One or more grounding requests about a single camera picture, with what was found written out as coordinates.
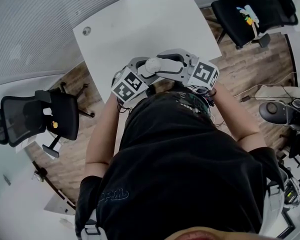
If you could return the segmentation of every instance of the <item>yellow logo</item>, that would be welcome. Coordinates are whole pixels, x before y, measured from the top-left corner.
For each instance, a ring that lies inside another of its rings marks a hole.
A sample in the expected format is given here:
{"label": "yellow logo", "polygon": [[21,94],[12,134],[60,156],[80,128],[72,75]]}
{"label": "yellow logo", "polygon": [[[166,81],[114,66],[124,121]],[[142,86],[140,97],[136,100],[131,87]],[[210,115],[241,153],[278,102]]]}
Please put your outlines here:
{"label": "yellow logo", "polygon": [[53,128],[58,128],[58,123],[55,121],[52,121],[52,126],[53,126]]}

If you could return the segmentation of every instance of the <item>sticker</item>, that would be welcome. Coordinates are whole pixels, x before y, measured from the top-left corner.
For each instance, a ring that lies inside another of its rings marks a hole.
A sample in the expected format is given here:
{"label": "sticker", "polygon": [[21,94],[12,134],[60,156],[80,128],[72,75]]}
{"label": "sticker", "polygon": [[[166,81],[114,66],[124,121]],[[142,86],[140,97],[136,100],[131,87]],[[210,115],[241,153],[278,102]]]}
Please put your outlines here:
{"label": "sticker", "polygon": [[136,91],[139,90],[142,84],[142,81],[132,72],[130,72],[124,80]]}
{"label": "sticker", "polygon": [[123,82],[120,82],[113,92],[116,93],[124,102],[129,100],[135,94]]}
{"label": "sticker", "polygon": [[214,87],[214,85],[215,85],[215,83],[216,83],[216,81],[217,81],[218,76],[219,76],[218,71],[215,71],[214,76],[213,76],[213,78],[212,78],[212,80],[211,80],[211,83],[210,83],[210,87],[211,87],[211,88]]}
{"label": "sticker", "polygon": [[111,91],[123,102],[129,102],[143,93],[148,86],[127,66],[120,74],[116,74],[116,81]]}
{"label": "sticker", "polygon": [[194,71],[193,77],[208,84],[214,70],[215,69],[212,66],[199,62]]}

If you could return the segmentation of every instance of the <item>black office chair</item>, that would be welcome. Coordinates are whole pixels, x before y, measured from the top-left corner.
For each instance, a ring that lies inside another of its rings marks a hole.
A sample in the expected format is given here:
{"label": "black office chair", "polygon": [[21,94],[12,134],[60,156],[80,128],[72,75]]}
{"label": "black office chair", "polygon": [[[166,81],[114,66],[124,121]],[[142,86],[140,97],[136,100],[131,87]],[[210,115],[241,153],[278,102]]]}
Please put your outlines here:
{"label": "black office chair", "polygon": [[[54,147],[60,138],[77,139],[79,114],[90,118],[95,116],[78,108],[77,99],[88,87],[87,84],[76,96],[67,94],[64,86],[62,82],[61,89],[37,90],[33,97],[3,97],[0,105],[0,144],[16,147],[27,138],[48,130],[57,137],[50,146],[42,145],[42,148],[58,158],[59,153]],[[51,109],[52,115],[44,114],[46,108]]]}
{"label": "black office chair", "polygon": [[211,6],[216,20],[208,17],[206,19],[223,27],[223,31],[217,41],[218,44],[222,41],[225,34],[228,34],[237,49],[241,49],[251,41],[259,43],[261,47],[268,46],[270,36],[265,34],[261,38],[256,39],[252,26],[245,21],[245,17],[237,9],[237,7],[244,8],[246,5],[251,6],[259,19],[259,27],[256,28],[258,36],[260,33],[264,33],[273,27],[298,24],[296,7],[292,0],[214,1]]}

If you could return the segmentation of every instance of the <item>cable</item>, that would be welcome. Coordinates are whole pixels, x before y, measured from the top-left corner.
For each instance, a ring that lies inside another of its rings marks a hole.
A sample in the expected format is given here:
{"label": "cable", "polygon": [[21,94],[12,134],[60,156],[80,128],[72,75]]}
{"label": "cable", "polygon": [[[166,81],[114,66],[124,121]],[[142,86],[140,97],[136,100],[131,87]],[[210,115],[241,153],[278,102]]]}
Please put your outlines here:
{"label": "cable", "polygon": [[288,104],[285,104],[287,107],[290,107],[290,108],[292,108],[294,111],[297,111],[298,113],[300,113],[300,111],[298,110],[298,109],[296,109],[296,108],[294,108],[293,106],[290,106],[290,105],[288,105]]}
{"label": "cable", "polygon": [[201,95],[203,96],[204,98],[211,98],[213,96],[216,95],[217,93],[217,90],[215,88],[213,88],[212,90],[208,90],[208,89],[199,89],[199,88],[193,88],[193,89],[190,89],[192,92],[194,92],[195,94],[198,94],[198,95]]}
{"label": "cable", "polygon": [[281,87],[283,88],[283,90],[285,91],[285,93],[288,94],[288,95],[290,96],[291,99],[293,99],[293,100],[295,99],[294,97],[292,97],[292,96],[290,95],[289,92],[287,92],[287,90],[285,89],[285,87],[284,87],[283,85],[281,85]]}
{"label": "cable", "polygon": [[271,97],[270,97],[270,96],[266,96],[266,97],[259,97],[259,96],[258,96],[258,97],[255,97],[255,96],[252,96],[252,97],[251,97],[251,96],[248,96],[248,97],[249,97],[250,99],[256,99],[256,100],[257,100],[257,98],[278,98],[278,99],[279,99],[279,98],[286,98],[286,99],[290,99],[290,97],[282,97],[282,96],[281,96],[281,97],[274,97],[274,96],[271,96]]}
{"label": "cable", "polygon": [[223,120],[222,123],[215,124],[214,126],[217,127],[217,128],[222,126],[222,125],[227,126],[224,122],[225,122],[225,120]]}
{"label": "cable", "polygon": [[129,111],[129,114],[131,113],[132,107],[124,107],[123,105],[121,105],[118,97],[116,97],[116,101],[118,102],[118,105],[116,106],[116,109],[119,111],[119,113],[123,114],[127,111]]}
{"label": "cable", "polygon": [[277,84],[281,83],[283,80],[285,80],[289,75],[291,74],[294,74],[295,72],[291,72],[289,74],[287,74],[284,78],[282,78],[279,82],[276,82],[276,83],[273,83],[273,84],[270,84],[270,83],[260,83],[260,84],[256,84],[255,86],[251,87],[250,89],[248,90],[244,90],[243,92],[240,92],[239,94],[237,94],[236,96],[234,97],[238,97],[239,95],[241,94],[244,94],[250,90],[252,90],[253,88],[257,87],[257,86],[276,86]]}
{"label": "cable", "polygon": [[216,121],[215,116],[211,112],[210,112],[210,115],[213,117],[213,123],[215,123],[215,121]]}

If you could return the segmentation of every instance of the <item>white harness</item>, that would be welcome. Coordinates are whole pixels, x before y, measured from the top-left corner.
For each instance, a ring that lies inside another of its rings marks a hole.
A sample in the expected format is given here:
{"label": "white harness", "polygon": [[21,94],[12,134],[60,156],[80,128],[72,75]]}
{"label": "white harness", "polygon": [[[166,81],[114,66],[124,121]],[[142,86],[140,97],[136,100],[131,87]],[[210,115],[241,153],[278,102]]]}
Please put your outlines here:
{"label": "white harness", "polygon": [[[281,214],[285,196],[279,185],[270,179],[266,179],[267,191],[265,192],[263,204],[263,220],[259,231],[259,235],[264,236],[277,220]],[[89,220],[86,222],[84,229],[81,231],[82,240],[108,240],[106,232],[102,227],[97,224],[96,209],[90,215]]]}

